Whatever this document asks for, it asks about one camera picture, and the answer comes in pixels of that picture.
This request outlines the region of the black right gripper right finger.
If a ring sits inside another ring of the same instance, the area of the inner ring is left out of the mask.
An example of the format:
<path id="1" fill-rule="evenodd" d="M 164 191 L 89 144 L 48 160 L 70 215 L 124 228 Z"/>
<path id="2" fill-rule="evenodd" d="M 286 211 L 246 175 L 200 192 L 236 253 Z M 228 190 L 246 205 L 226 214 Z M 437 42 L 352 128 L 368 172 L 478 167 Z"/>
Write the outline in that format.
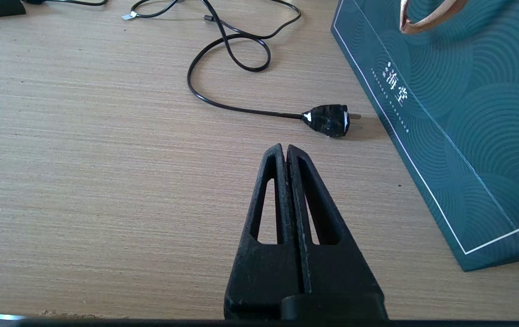
<path id="1" fill-rule="evenodd" d="M 287 151 L 300 263 L 300 294 L 287 297 L 287 319 L 386 321 L 384 294 L 315 164 Z"/>

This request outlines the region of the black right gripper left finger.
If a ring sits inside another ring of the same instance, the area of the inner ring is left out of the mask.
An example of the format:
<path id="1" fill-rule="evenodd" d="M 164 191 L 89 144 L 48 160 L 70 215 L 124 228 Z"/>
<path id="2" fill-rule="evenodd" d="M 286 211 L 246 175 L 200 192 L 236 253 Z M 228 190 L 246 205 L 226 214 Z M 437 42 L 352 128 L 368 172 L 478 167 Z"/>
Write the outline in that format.
<path id="1" fill-rule="evenodd" d="M 303 291 L 299 221 L 289 151 L 263 155 L 224 295 L 227 320 L 280 320 L 282 301 Z M 274 181 L 276 244 L 259 242 L 266 188 Z"/>

